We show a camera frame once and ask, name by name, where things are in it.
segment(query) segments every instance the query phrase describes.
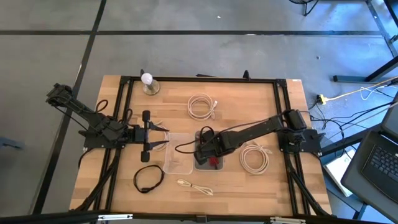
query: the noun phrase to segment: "black metal frame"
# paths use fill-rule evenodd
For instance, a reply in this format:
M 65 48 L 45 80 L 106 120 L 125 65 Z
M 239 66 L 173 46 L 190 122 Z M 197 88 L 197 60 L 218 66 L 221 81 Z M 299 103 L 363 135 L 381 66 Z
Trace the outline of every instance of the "black metal frame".
M 382 132 L 381 124 L 377 124 L 377 125 L 375 125 L 373 127 L 370 127 L 368 129 L 360 131 L 360 132 L 358 132 L 358 133 L 356 133 L 354 135 L 345 137 L 342 140 L 339 140 L 337 142 L 334 142 L 332 144 L 329 144 L 329 145 L 323 147 L 321 149 L 322 156 L 327 156 L 327 155 L 329 155 L 331 153 L 342 151 L 343 149 L 345 149 L 348 146 L 352 146 L 354 144 L 360 143 L 362 141 L 362 139 L 365 138 L 365 136 L 370 131 Z M 365 202 L 363 202 L 360 211 L 357 211 L 357 210 L 355 211 L 355 213 L 353 215 L 353 220 L 361 220 L 361 218 L 362 218 L 367 206 L 368 205 Z
M 375 8 L 372 5 L 371 0 L 366 0 L 366 4 L 368 5 L 368 8 L 374 18 L 374 21 L 376 22 L 377 27 L 379 28 L 379 31 L 381 35 L 384 38 L 384 41 L 386 41 L 386 44 L 388 48 L 391 51 L 391 54 L 393 56 L 393 59 L 389 62 L 387 62 L 385 65 L 377 69 L 375 72 L 370 74 L 367 77 L 355 77 L 355 76 L 346 76 L 346 75 L 335 75 L 333 77 L 334 82 L 348 82 L 348 83 L 377 83 L 377 82 L 382 82 L 385 79 L 382 79 L 384 75 L 392 71 L 394 68 L 398 66 L 398 52 L 396 48 L 394 47 L 393 43 L 398 39 L 398 36 L 390 37 L 390 35 L 387 33 L 386 29 L 384 28 L 379 15 L 377 14 Z M 386 3 L 386 6 L 389 8 L 389 12 L 394 18 L 394 21 L 396 21 L 396 15 L 392 11 L 390 5 Z
M 276 110 L 277 113 L 282 112 L 282 105 L 280 103 L 280 95 L 279 95 L 279 88 L 282 89 L 283 95 L 284 95 L 284 101 L 285 101 L 285 108 L 287 110 L 290 109 L 290 100 L 289 100 L 289 93 L 287 91 L 287 83 L 286 80 L 283 79 L 257 79 L 257 78 L 250 78 L 249 73 L 245 71 L 244 75 L 242 78 L 216 78 L 216 77 L 155 77 L 155 79 L 159 82 L 223 82 L 223 83 L 265 83 L 265 84 L 272 84 L 272 87 L 274 89 L 274 94 L 275 94 L 275 104 L 276 104 Z M 115 110 L 114 110 L 114 116 L 117 114 L 116 110 L 119 109 L 120 107 L 120 98 L 123 93 L 123 88 L 127 82 L 129 82 L 129 87 L 127 90 L 127 97 L 126 97 L 126 102 L 125 102 L 125 107 L 124 107 L 124 113 L 123 113 L 123 119 L 125 119 L 125 114 L 127 113 L 127 109 L 129 108 L 129 104 L 131 101 L 131 95 L 132 95 L 132 86 L 134 81 L 140 81 L 140 77 L 121 77 L 121 81 L 119 84 L 119 90 L 118 90 L 118 95 L 116 97 L 116 104 L 115 104 Z M 121 149 L 116 149 L 116 164 L 119 164 L 119 159 L 120 159 L 120 154 L 121 154 Z M 296 170 L 297 174 L 300 177 L 301 181 L 304 182 L 303 178 L 303 170 L 302 170 L 302 163 L 300 156 L 298 154 L 294 155 L 295 157 L 295 164 L 296 164 Z M 292 177 L 290 176 L 287 168 L 287 160 L 290 160 L 290 155 L 288 153 L 284 153 L 284 159 L 285 159 L 285 168 L 287 172 L 287 178 L 288 178 L 288 185 L 289 185 L 289 194 L 290 194 L 290 201 L 292 204 L 292 213 L 293 215 L 298 215 L 298 208 L 297 208 L 297 199 L 296 199 L 296 194 L 295 194 L 295 189 L 294 189 L 294 181 Z M 109 153 L 105 153 L 104 155 L 104 160 L 103 160 L 103 165 L 101 168 L 101 173 L 103 173 L 103 170 L 106 170 L 107 166 L 109 164 Z M 108 190 L 108 195 L 106 198 L 106 205 L 105 205 L 105 210 L 110 210 L 111 208 L 111 202 L 112 202 L 112 197 L 113 197 L 113 190 L 116 184 L 116 175 L 117 175 L 117 168 L 114 171 L 114 173 L 111 176 L 111 182 L 109 184 L 109 190 Z M 310 214 L 310 209 L 309 209 L 309 204 L 304 198 L 302 194 L 302 199 L 303 199 L 303 207 L 304 207 L 304 213 L 306 215 Z M 95 209 L 99 209 L 99 201 L 101 200 L 101 195 L 99 195 L 96 199 L 95 203 Z M 178 217 L 178 220 L 181 220 L 182 217 L 192 217 L 192 215 L 176 215 L 176 214 L 152 214 L 150 218 L 152 219 L 163 219 L 162 217 L 170 217 L 167 219 L 173 219 L 173 217 Z M 198 217 L 204 217 L 205 220 L 207 220 L 209 217 L 207 215 L 195 215 L 195 220 L 198 220 Z M 234 221 L 251 221 L 253 220 L 253 217 L 250 216 L 238 216 L 238 219 Z
M 266 83 L 271 84 L 273 87 L 273 91 L 275 94 L 275 105 L 277 113 L 282 112 L 282 105 L 280 103 L 280 94 L 279 90 L 282 89 L 282 94 L 284 97 L 285 108 L 287 110 L 290 109 L 290 100 L 289 100 L 289 92 L 287 89 L 287 82 L 284 79 L 255 79 L 250 78 L 249 73 L 245 71 L 243 78 L 216 78 L 216 77 L 155 77 L 156 80 L 160 82 L 220 82 L 220 83 Z M 121 98 L 123 95 L 123 91 L 125 89 L 126 84 L 128 84 L 127 88 L 127 97 L 126 102 L 124 104 L 123 109 L 123 119 L 126 119 L 127 110 L 129 109 L 129 105 L 131 102 L 132 96 L 132 88 L 134 81 L 141 80 L 140 77 L 121 77 L 119 82 L 118 94 L 116 96 L 116 104 L 114 106 L 114 116 L 118 116 L 119 109 L 121 106 Z M 111 202 L 113 197 L 113 190 L 116 185 L 116 175 L 118 173 L 118 164 L 121 156 L 122 149 L 116 149 L 115 157 L 113 159 L 113 172 L 110 175 L 109 170 L 107 169 L 109 164 L 109 155 L 110 149 L 105 149 L 106 152 L 104 154 L 103 165 L 101 168 L 101 177 L 99 179 L 102 184 L 97 185 L 95 189 L 104 185 L 107 181 L 104 177 L 104 171 L 107 170 L 108 177 L 111 179 L 109 183 L 108 195 L 106 198 L 105 210 L 100 210 L 99 201 L 101 200 L 101 194 L 97 196 L 95 199 L 95 205 L 93 211 L 87 211 L 86 209 L 90 206 L 90 204 L 83 204 L 79 208 L 83 207 L 84 209 L 72 210 L 66 213 L 54 213 L 54 214 L 43 214 L 43 215 L 32 215 L 32 216 L 22 216 L 22 217 L 9 217 L 3 218 L 1 221 L 3 223 L 31 223 L 35 221 L 35 223 L 48 223 L 53 221 L 54 223 L 83 223 L 83 222 L 91 222 L 95 223 L 98 219 L 97 215 L 106 215 L 110 214 Z M 305 214 L 299 214 L 297 208 L 297 199 L 294 189 L 294 182 L 292 180 L 292 175 L 288 172 L 288 164 L 290 163 L 290 154 L 287 151 L 281 149 L 284 153 L 285 160 L 285 168 L 287 171 L 288 185 L 289 185 L 289 194 L 292 202 L 292 216 L 286 218 L 292 219 L 304 219 L 307 223 L 335 223 L 339 221 L 340 223 L 359 223 L 356 220 L 341 220 L 335 217 L 327 216 L 327 217 L 319 217 L 319 216 L 311 216 L 308 202 L 303 197 L 303 208 Z M 296 170 L 299 179 L 304 182 L 303 171 L 302 171 L 302 163 L 300 160 L 300 156 L 298 154 L 294 155 Z M 134 217 L 134 219 L 158 219 L 158 220 L 191 220 L 195 222 L 210 222 L 210 221 L 247 221 L 247 222 L 268 222 L 275 217 L 271 216 L 242 216 L 242 215 L 189 215 L 189 214 L 160 214 L 160 213 L 133 213 L 130 217 Z

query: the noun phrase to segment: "laptop keyboard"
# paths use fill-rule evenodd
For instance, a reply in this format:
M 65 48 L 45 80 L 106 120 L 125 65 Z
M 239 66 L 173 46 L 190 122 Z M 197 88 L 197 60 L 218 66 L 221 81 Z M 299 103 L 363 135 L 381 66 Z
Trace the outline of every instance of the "laptop keyboard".
M 398 154 L 391 154 L 379 146 L 374 146 L 373 150 L 370 165 L 377 168 L 381 174 L 398 182 Z

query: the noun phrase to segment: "yellow plug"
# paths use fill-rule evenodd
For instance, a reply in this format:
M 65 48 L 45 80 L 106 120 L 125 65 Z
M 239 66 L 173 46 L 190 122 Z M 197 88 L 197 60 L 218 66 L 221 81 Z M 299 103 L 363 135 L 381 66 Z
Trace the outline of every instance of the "yellow plug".
M 323 105 L 325 105 L 326 101 L 328 101 L 328 98 L 324 97 L 322 94 L 319 95 L 318 99 L 319 99 L 320 103 L 322 103 Z

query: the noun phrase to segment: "white cable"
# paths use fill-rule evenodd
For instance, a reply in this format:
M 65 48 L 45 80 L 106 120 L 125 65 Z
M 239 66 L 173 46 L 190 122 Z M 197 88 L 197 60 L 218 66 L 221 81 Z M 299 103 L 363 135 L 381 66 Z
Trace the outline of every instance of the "white cable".
M 398 105 L 398 102 L 395 102 L 395 103 L 392 104 L 390 107 L 388 107 L 388 108 L 386 108 L 386 109 L 384 109 L 384 110 L 382 110 L 382 111 L 380 111 L 380 112 L 378 112 L 378 113 L 376 113 L 376 114 L 374 114 L 374 115 L 372 115 L 372 116 L 370 116 L 370 117 L 368 117 L 368 118 L 364 118 L 364 119 L 362 119 L 361 121 L 358 121 L 357 123 L 348 126 L 347 128 L 345 128 L 345 129 L 343 129 L 343 130 L 337 132 L 336 134 L 332 135 L 332 137 L 329 137 L 329 138 L 331 139 L 331 138 L 335 137 L 336 135 L 342 133 L 343 131 L 347 130 L 348 128 L 350 128 L 350 127 L 352 127 L 352 126 L 354 126 L 354 125 L 357 125 L 357 124 L 359 124 L 360 122 L 366 121 L 367 119 L 372 118 L 372 117 L 374 117 L 374 116 L 376 116 L 376 115 L 378 115 L 378 114 L 382 113 L 383 111 L 386 111 L 386 110 L 388 110 L 388 109 L 390 109 L 390 108 L 393 108 L 393 107 L 395 107 L 396 105 Z
M 193 105 L 195 105 L 198 102 L 204 102 L 208 105 L 209 110 L 207 111 L 206 114 L 197 115 L 192 111 Z M 204 121 L 210 117 L 215 119 L 214 109 L 216 108 L 216 106 L 217 106 L 216 100 L 213 102 L 213 100 L 209 95 L 204 93 L 198 93 L 191 96 L 191 98 L 189 98 L 188 100 L 188 114 L 191 118 L 197 121 Z
M 367 87 L 367 89 L 372 88 L 372 87 L 376 87 L 376 86 L 378 86 L 378 85 L 381 85 L 381 84 L 386 83 L 386 82 L 389 82 L 389 81 L 392 81 L 392 80 L 394 80 L 394 79 L 396 79 L 396 78 L 398 78 L 398 77 L 389 78 L 389 79 L 387 79 L 387 80 L 385 80 L 385 81 L 383 81 L 383 82 L 379 82 L 379 83 L 377 83 L 377 84 L 374 84 L 374 85 L 372 85 L 372 86 L 369 86 L 369 87 Z M 336 97 L 333 97 L 333 98 L 327 98 L 327 97 L 324 97 L 324 96 L 323 96 L 323 100 L 325 100 L 325 102 L 326 102 L 326 101 L 330 101 L 330 100 L 337 100 L 338 98 L 341 98 L 341 97 L 344 97 L 344 96 L 348 96 L 348 95 L 350 95 L 350 94 L 357 93 L 357 92 L 359 92 L 359 91 L 362 91 L 362 90 L 359 89 L 359 90 L 351 91 L 351 92 L 349 92 L 349 93 L 345 93 L 345 94 L 343 94 L 343 95 L 336 96 Z
M 251 152 L 251 151 L 258 151 L 261 153 L 262 156 L 262 164 L 260 168 L 254 169 L 250 167 L 247 162 L 246 162 L 246 155 Z M 259 146 L 257 143 L 254 142 L 254 144 L 246 145 L 244 149 L 241 152 L 240 156 L 240 161 L 243 169 L 248 171 L 251 174 L 254 175 L 261 175 L 263 174 L 269 165 L 269 157 L 268 154 L 272 154 L 271 150 L 263 148 L 263 146 Z
M 370 90 L 370 89 L 365 88 L 365 87 L 361 87 L 360 94 L 361 94 L 362 100 L 367 100 L 367 99 L 372 95 L 372 93 L 381 94 L 381 93 L 378 93 L 378 92 L 375 92 L 375 91 L 378 90 L 378 89 L 380 89 L 380 88 L 384 88 L 384 87 L 386 87 L 386 86 L 379 86 L 379 87 L 377 87 L 377 88 L 375 88 L 375 89 L 373 89 L 373 90 Z M 368 95 L 367 97 L 364 98 L 363 95 L 362 95 L 362 90 L 370 91 L 369 95 Z
M 160 128 L 167 129 L 165 126 L 160 125 L 160 124 L 162 124 L 162 122 L 163 122 L 163 121 L 159 121 L 159 122 L 158 122 L 157 124 L 155 124 L 155 125 L 158 126 L 158 127 L 160 127 Z M 164 133 L 164 141 L 169 141 L 169 140 L 170 140 L 170 134 L 169 134 L 169 132 L 168 132 L 168 131 L 164 131 L 163 133 Z M 167 143 L 160 144 L 160 145 L 158 145 L 158 146 L 153 147 L 152 150 L 155 151 L 155 152 L 159 152 L 159 151 L 165 149 L 167 144 L 168 144 L 168 142 L 167 142 Z
M 205 195 L 213 196 L 213 190 L 211 190 L 208 187 L 202 187 L 199 185 L 191 184 L 188 181 L 183 180 L 183 179 L 178 179 L 177 183 L 182 187 L 193 187 L 194 189 L 199 190 L 200 192 L 204 193 Z

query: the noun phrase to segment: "white ball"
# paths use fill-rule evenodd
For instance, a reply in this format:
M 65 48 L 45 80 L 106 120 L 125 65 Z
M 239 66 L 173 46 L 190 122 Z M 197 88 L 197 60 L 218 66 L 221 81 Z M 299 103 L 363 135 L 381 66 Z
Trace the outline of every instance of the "white ball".
M 144 74 L 142 74 L 142 76 L 141 76 L 141 81 L 142 81 L 144 84 L 146 84 L 146 85 L 150 85 L 150 84 L 152 83 L 152 80 L 153 80 L 152 75 L 149 74 L 149 73 L 144 73 Z

